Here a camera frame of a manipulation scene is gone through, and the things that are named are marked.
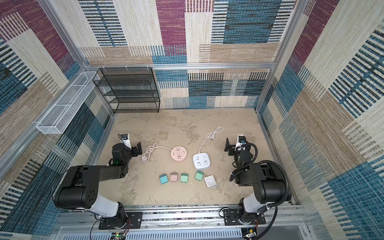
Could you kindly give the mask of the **teal usb charger plug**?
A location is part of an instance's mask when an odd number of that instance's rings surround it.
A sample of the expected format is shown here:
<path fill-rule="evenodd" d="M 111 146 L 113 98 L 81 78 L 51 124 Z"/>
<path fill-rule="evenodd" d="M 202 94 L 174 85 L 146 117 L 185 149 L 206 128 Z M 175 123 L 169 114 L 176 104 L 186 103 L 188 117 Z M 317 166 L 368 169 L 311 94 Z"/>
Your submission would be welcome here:
<path fill-rule="evenodd" d="M 167 174 L 160 175 L 159 179 L 162 185 L 169 182 Z"/>

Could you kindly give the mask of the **pink usb charger plug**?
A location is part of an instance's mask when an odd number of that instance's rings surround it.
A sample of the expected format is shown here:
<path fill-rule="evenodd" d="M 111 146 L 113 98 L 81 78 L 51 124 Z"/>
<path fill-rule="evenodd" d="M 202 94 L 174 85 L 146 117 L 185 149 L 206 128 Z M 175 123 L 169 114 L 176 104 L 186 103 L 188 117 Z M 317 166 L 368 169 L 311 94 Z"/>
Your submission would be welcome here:
<path fill-rule="evenodd" d="M 177 182 L 178 181 L 178 173 L 171 173 L 170 174 L 170 182 Z"/>

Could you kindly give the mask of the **green usb charger plug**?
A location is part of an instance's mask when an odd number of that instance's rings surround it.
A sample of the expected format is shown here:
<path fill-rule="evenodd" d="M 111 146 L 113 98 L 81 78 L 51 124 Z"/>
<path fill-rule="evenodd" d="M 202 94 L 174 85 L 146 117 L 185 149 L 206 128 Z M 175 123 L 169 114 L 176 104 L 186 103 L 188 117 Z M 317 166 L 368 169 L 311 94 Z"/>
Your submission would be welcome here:
<path fill-rule="evenodd" d="M 189 179 L 189 175 L 188 174 L 186 174 L 186 173 L 182 173 L 181 174 L 181 177 L 180 177 L 180 182 L 181 183 L 187 183 L 188 179 Z"/>

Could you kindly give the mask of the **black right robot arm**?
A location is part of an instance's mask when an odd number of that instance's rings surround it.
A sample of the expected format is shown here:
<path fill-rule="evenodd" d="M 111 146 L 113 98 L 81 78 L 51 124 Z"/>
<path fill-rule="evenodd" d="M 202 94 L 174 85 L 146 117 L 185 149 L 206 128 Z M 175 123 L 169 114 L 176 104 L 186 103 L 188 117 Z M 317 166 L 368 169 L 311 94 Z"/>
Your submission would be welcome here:
<path fill-rule="evenodd" d="M 238 136 L 235 145 L 226 139 L 224 151 L 234 157 L 235 169 L 231 172 L 230 181 L 240 187 L 253 188 L 248 197 L 240 200 L 236 209 L 221 210 L 225 225 L 264 225 L 264 213 L 292 197 L 286 171 L 274 161 L 257 162 L 257 146 L 243 135 Z"/>

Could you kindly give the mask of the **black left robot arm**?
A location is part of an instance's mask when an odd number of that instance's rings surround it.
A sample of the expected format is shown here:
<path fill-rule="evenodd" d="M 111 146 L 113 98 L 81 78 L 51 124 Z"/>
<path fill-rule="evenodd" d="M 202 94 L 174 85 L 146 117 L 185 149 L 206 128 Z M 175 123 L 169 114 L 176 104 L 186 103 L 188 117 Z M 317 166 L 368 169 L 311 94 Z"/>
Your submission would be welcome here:
<path fill-rule="evenodd" d="M 107 166 L 74 166 L 68 169 L 53 193 L 53 201 L 59 208 L 82 210 L 99 217 L 99 230 L 129 231 L 139 229 L 141 212 L 127 213 L 120 202 L 109 200 L 98 193 L 99 183 L 123 179 L 133 157 L 143 153 L 141 143 L 128 147 L 123 143 L 112 148 L 112 158 Z"/>

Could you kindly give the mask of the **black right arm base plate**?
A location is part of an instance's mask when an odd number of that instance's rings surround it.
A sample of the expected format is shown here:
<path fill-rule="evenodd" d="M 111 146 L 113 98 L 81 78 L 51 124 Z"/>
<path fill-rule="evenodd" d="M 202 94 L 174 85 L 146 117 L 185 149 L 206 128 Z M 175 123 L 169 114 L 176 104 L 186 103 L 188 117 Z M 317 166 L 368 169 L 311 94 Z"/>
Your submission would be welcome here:
<path fill-rule="evenodd" d="M 261 214 L 247 213 L 228 207 L 221 208 L 219 210 L 219 216 L 224 219 L 226 226 L 266 224 L 265 217 L 262 217 Z"/>

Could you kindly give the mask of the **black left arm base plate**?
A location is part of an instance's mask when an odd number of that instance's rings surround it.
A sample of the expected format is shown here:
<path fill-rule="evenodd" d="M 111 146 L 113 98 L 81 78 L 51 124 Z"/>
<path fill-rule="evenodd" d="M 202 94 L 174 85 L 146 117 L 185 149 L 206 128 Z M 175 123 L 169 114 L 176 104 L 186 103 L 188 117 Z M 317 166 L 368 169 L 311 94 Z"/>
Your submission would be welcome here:
<path fill-rule="evenodd" d="M 139 229 L 142 224 L 142 212 L 118 213 L 112 218 L 101 218 L 99 230 Z"/>

